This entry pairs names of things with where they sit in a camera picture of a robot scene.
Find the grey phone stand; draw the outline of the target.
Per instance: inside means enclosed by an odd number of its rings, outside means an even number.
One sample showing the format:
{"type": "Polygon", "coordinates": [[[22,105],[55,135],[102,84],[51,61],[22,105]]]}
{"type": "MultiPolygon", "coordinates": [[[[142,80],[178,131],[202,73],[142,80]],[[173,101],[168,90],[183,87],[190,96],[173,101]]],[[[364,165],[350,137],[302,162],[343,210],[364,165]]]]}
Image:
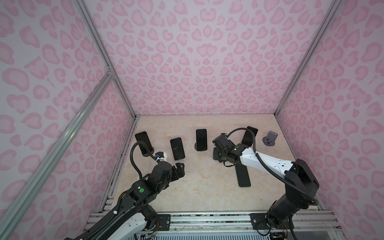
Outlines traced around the grey phone stand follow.
{"type": "Polygon", "coordinates": [[[268,147],[273,147],[276,144],[277,138],[278,138],[277,133],[273,131],[269,131],[268,134],[265,137],[263,137],[263,143],[268,147]]]}

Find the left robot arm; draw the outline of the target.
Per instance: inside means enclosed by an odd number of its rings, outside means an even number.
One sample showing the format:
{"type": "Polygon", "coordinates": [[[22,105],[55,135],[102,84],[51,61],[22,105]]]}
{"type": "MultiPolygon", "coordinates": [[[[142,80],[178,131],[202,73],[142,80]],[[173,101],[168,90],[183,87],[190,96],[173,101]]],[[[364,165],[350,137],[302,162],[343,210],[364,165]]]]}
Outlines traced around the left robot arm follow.
{"type": "Polygon", "coordinates": [[[159,162],[150,174],[133,183],[118,198],[117,204],[75,240],[125,240],[142,230],[158,227],[158,213],[150,206],[171,182],[185,176],[185,164],[172,166],[159,162]]]}

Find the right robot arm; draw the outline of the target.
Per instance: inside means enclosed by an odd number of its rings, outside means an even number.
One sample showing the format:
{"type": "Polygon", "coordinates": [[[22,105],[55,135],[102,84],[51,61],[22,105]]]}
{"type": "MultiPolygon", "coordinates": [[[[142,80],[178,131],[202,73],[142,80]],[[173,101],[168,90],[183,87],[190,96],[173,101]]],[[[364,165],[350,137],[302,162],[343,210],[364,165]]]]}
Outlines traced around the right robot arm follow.
{"type": "Polygon", "coordinates": [[[278,159],[256,150],[255,144],[248,147],[234,144],[227,134],[213,140],[214,160],[233,165],[244,165],[269,173],[285,185],[285,193],[275,201],[263,222],[272,229],[281,227],[299,210],[318,205],[315,196],[320,187],[308,164],[300,159],[278,159]]]}

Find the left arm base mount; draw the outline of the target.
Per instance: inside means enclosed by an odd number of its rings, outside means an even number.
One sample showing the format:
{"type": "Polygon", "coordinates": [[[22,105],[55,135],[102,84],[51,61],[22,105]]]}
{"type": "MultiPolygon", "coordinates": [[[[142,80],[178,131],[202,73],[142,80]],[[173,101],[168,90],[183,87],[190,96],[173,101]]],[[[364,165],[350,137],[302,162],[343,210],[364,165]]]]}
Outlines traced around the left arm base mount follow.
{"type": "Polygon", "coordinates": [[[147,221],[145,231],[168,231],[171,224],[171,215],[169,214],[157,214],[152,216],[147,221]]]}

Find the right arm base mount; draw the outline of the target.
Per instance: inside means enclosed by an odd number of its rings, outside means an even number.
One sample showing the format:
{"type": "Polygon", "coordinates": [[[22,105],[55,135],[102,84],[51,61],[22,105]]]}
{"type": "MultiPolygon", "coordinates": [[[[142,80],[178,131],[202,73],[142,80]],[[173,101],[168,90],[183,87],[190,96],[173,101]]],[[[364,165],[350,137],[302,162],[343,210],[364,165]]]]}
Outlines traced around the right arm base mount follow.
{"type": "Polygon", "coordinates": [[[251,213],[250,219],[254,230],[281,230],[282,227],[291,229],[289,218],[278,220],[267,213],[251,213]]]}

